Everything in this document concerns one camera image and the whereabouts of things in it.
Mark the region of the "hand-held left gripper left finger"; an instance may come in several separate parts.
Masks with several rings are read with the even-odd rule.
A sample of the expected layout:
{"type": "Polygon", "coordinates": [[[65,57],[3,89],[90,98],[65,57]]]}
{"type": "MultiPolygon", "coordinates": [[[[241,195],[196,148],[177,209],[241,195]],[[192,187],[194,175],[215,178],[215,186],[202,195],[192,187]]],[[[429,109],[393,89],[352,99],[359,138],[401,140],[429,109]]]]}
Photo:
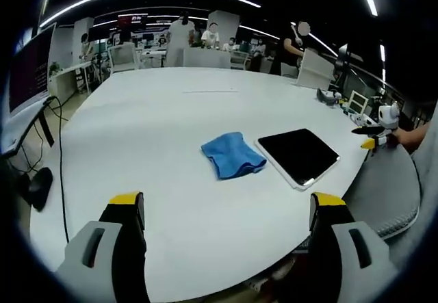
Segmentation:
{"type": "Polygon", "coordinates": [[[144,225],[143,193],[119,194],[70,239],[56,276],[75,302],[149,302],[144,225]]]}

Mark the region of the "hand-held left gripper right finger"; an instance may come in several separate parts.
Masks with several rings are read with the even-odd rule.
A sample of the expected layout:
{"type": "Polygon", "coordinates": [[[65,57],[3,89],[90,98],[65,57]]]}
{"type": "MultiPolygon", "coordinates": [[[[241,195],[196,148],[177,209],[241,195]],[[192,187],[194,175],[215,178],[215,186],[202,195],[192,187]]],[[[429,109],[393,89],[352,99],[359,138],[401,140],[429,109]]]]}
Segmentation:
{"type": "Polygon", "coordinates": [[[315,302],[373,302],[397,274],[389,246],[355,221],[341,198],[313,192],[310,202],[310,295],[315,302]]]}

